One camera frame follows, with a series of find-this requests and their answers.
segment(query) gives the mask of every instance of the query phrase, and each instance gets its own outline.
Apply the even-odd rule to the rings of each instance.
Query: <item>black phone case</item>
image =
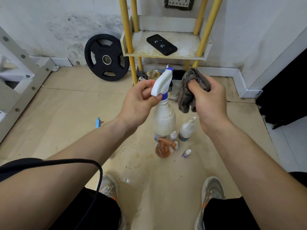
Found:
[[[151,46],[153,46],[155,49],[157,49],[165,56],[171,55],[178,50],[176,46],[174,46],[173,44],[171,44],[169,41],[167,41],[165,38],[163,38],[158,34],[150,36],[146,40]]]

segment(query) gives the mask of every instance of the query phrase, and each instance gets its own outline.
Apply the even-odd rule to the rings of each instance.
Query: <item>black cable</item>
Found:
[[[86,213],[83,215],[83,217],[81,218],[81,220],[77,224],[77,226],[75,228],[75,230],[76,230],[76,229],[79,228],[80,224],[85,219],[85,217],[89,213],[90,209],[93,207],[93,205],[94,205],[94,203],[97,199],[98,193],[99,193],[99,188],[100,188],[101,181],[102,181],[102,167],[98,162],[96,162],[94,160],[89,160],[89,159],[61,159],[61,160],[38,161],[38,162],[25,163],[23,165],[0,167],[0,174],[8,173],[8,172],[16,171],[16,170],[30,169],[30,168],[35,168],[35,167],[50,166],[50,165],[61,165],[61,164],[72,164],[72,163],[94,164],[95,166],[98,167],[98,169],[100,171],[99,182],[98,182],[97,190],[95,192],[93,201],[91,202],[91,204],[90,204],[89,208],[87,209]]]

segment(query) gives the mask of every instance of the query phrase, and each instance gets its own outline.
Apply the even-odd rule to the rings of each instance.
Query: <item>electrical outlet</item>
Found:
[[[190,0],[169,0],[169,5],[189,7]]]
[[[194,0],[164,0],[165,8],[173,8],[179,10],[191,10]]]

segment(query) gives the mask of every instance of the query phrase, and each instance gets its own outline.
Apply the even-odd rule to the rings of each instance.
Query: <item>shelf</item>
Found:
[[[132,44],[134,52],[129,54],[126,46],[125,34],[122,34],[121,45],[124,56],[133,57],[150,57],[150,58],[169,58],[169,59],[190,59],[190,60],[206,60],[212,46],[211,40],[207,42],[204,54],[201,57],[196,56],[200,35],[205,28],[205,21],[201,28],[200,35],[193,35],[193,29],[196,19],[194,18],[171,18],[158,16],[142,16],[139,15],[140,31],[133,32],[133,23],[130,19],[130,29],[132,30]],[[164,56],[146,39],[152,35],[159,34],[167,41],[175,45],[177,52]]]

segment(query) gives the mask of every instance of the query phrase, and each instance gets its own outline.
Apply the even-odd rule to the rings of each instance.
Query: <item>orange spray bottle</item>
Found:
[[[156,155],[160,158],[167,158],[170,155],[169,148],[171,147],[173,150],[175,149],[176,143],[159,137],[158,140],[160,141],[156,146]]]

